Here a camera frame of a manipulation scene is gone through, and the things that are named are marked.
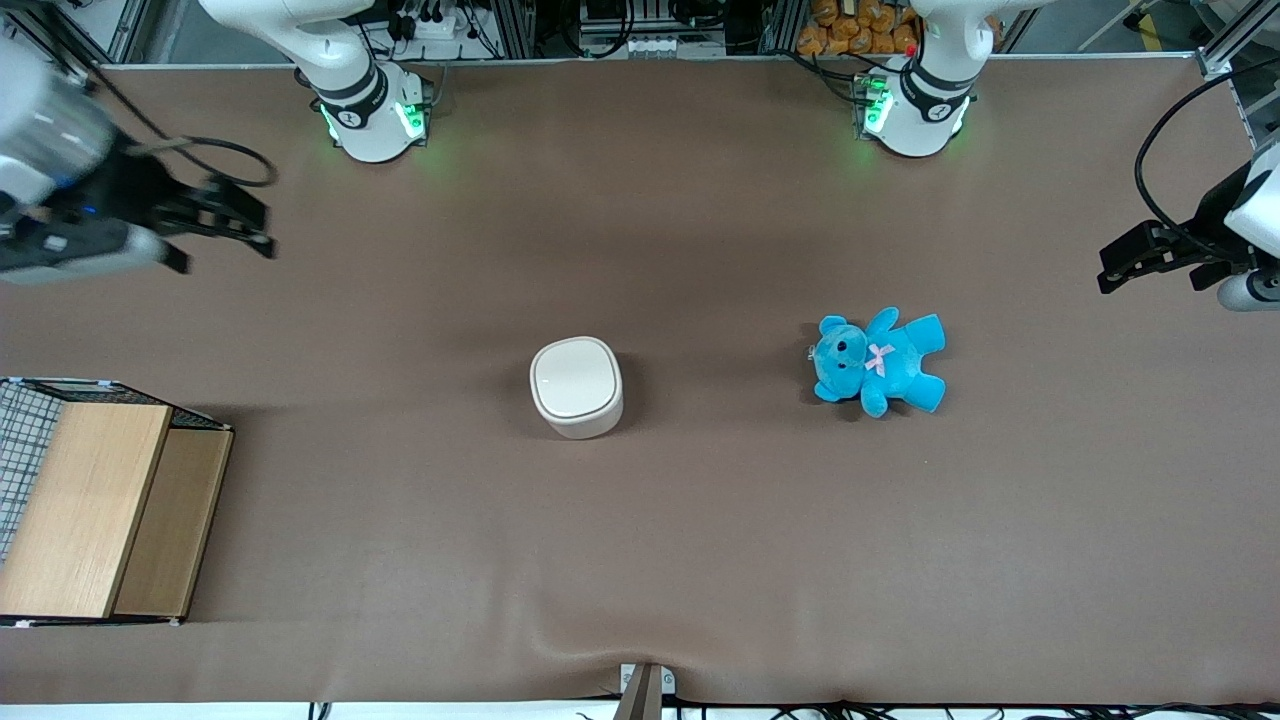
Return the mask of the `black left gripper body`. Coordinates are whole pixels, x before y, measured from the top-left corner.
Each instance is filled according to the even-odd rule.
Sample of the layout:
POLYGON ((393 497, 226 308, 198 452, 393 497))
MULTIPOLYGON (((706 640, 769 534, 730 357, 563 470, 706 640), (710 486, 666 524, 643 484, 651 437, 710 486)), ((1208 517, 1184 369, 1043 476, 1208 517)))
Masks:
POLYGON ((1183 240, 1170 240, 1162 249, 1161 272, 1170 272, 1190 264, 1208 265, 1228 263, 1234 272, 1252 272, 1257 268, 1254 250, 1248 241, 1226 225, 1226 214, 1233 210, 1245 188, 1251 172, 1247 161, 1225 179, 1210 188, 1199 200, 1189 220, 1174 223, 1164 208, 1155 204, 1153 214, 1162 218, 1167 234, 1180 231, 1183 240))

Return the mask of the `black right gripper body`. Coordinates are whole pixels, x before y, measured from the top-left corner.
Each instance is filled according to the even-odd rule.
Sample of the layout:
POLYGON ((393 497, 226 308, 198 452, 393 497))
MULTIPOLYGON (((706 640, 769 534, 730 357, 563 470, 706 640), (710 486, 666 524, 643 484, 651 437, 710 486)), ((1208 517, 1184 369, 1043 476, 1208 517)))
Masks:
POLYGON ((177 181, 156 156, 132 154, 138 146, 128 135, 113 136, 100 164, 55 190, 45 201, 50 232, 68 234, 68 246, 84 251, 122 249, 136 227, 160 237, 215 237, 215 228, 200 222, 195 190, 177 181))

